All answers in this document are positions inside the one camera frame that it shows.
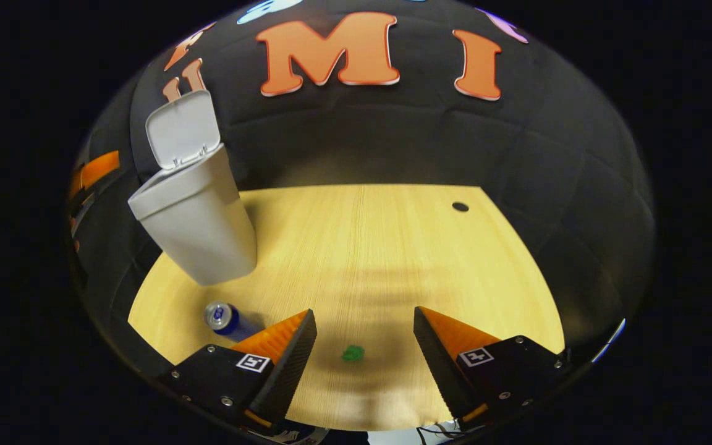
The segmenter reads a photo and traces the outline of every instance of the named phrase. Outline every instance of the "can top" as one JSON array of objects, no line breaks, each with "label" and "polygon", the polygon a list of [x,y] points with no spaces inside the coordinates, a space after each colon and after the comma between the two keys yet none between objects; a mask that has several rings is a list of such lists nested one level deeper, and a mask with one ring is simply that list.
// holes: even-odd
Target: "can top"
[{"label": "can top", "polygon": [[205,308],[205,322],[210,329],[218,331],[232,320],[232,308],[225,302],[212,302]]}]

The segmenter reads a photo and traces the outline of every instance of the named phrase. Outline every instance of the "letter m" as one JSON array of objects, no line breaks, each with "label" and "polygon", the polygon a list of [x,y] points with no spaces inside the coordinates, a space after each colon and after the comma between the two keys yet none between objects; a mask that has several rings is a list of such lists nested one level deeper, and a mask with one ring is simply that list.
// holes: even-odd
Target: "letter m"
[{"label": "letter m", "polygon": [[304,22],[286,22],[257,34],[268,50],[268,81],[263,96],[293,93],[302,76],[293,73],[295,60],[316,85],[325,85],[342,54],[347,53],[339,81],[346,85],[392,85],[401,74],[389,58],[389,27],[397,18],[382,12],[354,12],[323,38]]}]

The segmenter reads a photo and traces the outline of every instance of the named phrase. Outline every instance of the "orange letter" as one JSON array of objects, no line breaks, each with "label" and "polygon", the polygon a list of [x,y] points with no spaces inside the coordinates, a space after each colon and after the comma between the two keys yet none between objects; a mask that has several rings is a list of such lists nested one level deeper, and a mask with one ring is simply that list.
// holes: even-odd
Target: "orange letter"
[{"label": "orange letter", "polygon": [[268,49],[268,81],[263,96],[293,93],[302,77],[293,73],[291,59],[316,85],[325,85],[342,53],[347,53],[339,81],[346,85],[392,85],[401,78],[389,59],[389,27],[397,18],[382,12],[354,12],[324,39],[304,22],[287,22],[257,34]]},{"label": "orange letter", "polygon": [[206,29],[210,29],[210,27],[213,25],[216,25],[216,22],[207,25],[205,28],[202,28],[200,29],[200,31],[197,31],[196,33],[192,34],[191,37],[188,37],[186,40],[183,40],[182,42],[178,43],[178,45],[175,47],[175,53],[172,54],[172,57],[169,59],[169,63],[167,63],[166,67],[164,67],[164,71],[169,70],[172,65],[174,65],[178,60],[182,59],[183,56],[185,56],[186,53],[189,52],[189,47],[191,45],[194,45],[194,43],[196,43],[197,40],[199,40],[200,37],[203,36],[203,32]]},{"label": "orange letter", "polygon": [[[192,91],[205,90],[205,83],[203,82],[203,74],[200,73],[200,67],[203,65],[202,59],[192,60],[186,68],[183,68],[180,75],[183,76],[189,85],[192,86]],[[169,82],[164,85],[164,96],[171,102],[180,98],[180,90],[178,90],[178,85],[180,85],[180,79],[172,78]]]},{"label": "orange letter", "polygon": [[463,42],[463,76],[455,80],[455,89],[467,96],[496,101],[502,95],[496,86],[496,55],[502,48],[461,29],[452,34]]}]

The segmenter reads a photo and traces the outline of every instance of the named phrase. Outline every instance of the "open lid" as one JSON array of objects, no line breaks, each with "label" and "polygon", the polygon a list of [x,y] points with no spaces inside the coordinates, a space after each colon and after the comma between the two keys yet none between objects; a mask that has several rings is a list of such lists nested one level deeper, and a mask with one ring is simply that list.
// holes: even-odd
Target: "open lid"
[{"label": "open lid", "polygon": [[145,124],[147,140],[161,169],[189,163],[221,141],[207,90],[184,94],[150,113]]}]

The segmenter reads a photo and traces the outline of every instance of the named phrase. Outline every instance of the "light wood surface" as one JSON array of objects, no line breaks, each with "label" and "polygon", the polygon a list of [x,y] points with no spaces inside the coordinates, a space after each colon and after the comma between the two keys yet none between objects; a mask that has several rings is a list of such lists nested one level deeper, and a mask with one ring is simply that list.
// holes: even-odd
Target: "light wood surface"
[{"label": "light wood surface", "polygon": [[[381,431],[451,420],[413,336],[429,307],[505,339],[564,349],[550,290],[511,225],[477,187],[331,185],[241,192],[257,233],[257,268],[200,287],[162,254],[128,321],[180,363],[207,343],[209,302],[271,326],[311,308],[317,340],[287,417]],[[453,202],[470,210],[456,211]],[[350,344],[361,362],[346,363]]]}]

